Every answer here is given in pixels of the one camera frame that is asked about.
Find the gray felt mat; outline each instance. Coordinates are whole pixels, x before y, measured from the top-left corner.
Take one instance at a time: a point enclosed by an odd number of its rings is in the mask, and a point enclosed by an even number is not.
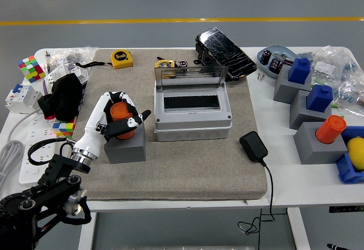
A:
[[[95,61],[109,62],[114,50],[100,49]],[[227,84],[233,127],[227,139],[158,142],[154,136],[154,66],[157,56],[187,60],[193,65],[194,50],[130,50],[134,66],[113,69],[93,67],[84,104],[77,120],[74,139],[84,126],[102,94],[124,91],[138,112],[152,115],[146,120],[146,161],[111,165],[102,149],[89,174],[80,174],[90,200],[249,200],[267,191],[264,168],[252,163],[243,152],[239,138],[256,130],[246,79]]]

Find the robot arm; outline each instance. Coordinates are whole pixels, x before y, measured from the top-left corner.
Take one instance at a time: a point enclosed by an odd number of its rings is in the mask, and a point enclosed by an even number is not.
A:
[[[112,122],[110,108],[118,102],[125,102],[133,116]],[[131,132],[150,114],[150,110],[138,114],[134,103],[124,92],[105,92],[91,113],[85,127],[85,134],[75,143],[71,159],[89,166],[91,161],[100,156],[100,149],[110,138]]]
[[[133,114],[129,119],[112,122],[109,115],[114,103],[125,102]],[[150,110],[138,114],[131,99],[124,92],[106,92],[96,104],[85,127],[85,134],[72,149],[71,158],[54,154],[38,185],[22,193],[9,195],[0,201],[0,241],[2,249],[34,249],[38,240],[57,223],[86,224],[91,221],[86,204],[86,190],[82,189],[81,177],[71,175],[72,170],[83,173],[90,171],[90,163],[100,156],[103,145],[112,137],[136,129],[149,115]],[[34,144],[28,151],[31,154],[42,146],[61,139],[44,140]],[[83,219],[77,215],[83,209]],[[55,215],[43,227],[38,220]]]

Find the white cable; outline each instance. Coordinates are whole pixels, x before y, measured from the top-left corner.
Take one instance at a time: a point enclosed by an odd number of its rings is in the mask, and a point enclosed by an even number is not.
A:
[[[25,119],[32,116],[34,113],[40,111],[37,109],[26,116],[24,116],[15,126],[11,129],[8,137],[7,143],[0,151],[0,190],[4,184],[5,178],[8,173],[18,164],[18,162],[23,158],[24,145],[20,141],[12,140],[10,141],[11,135],[14,130],[22,123]]]

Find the yellow floor line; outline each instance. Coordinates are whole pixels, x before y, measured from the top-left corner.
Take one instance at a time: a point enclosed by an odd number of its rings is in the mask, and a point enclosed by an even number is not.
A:
[[[80,19],[59,21],[2,21],[0,26],[63,24],[130,24],[130,23],[198,23],[198,22],[322,22],[364,21],[364,17],[291,17],[291,18],[146,18],[146,19]]]

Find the plastic bag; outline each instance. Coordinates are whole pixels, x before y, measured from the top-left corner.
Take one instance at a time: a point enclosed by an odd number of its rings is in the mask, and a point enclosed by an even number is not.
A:
[[[75,63],[82,65],[90,63],[98,48],[95,47],[82,47],[82,48],[62,48],[55,49],[51,53],[49,64],[51,70],[64,65],[65,67],[74,66]]]
[[[312,84],[333,88],[333,107],[364,116],[364,72],[344,47],[298,54],[312,62]]]

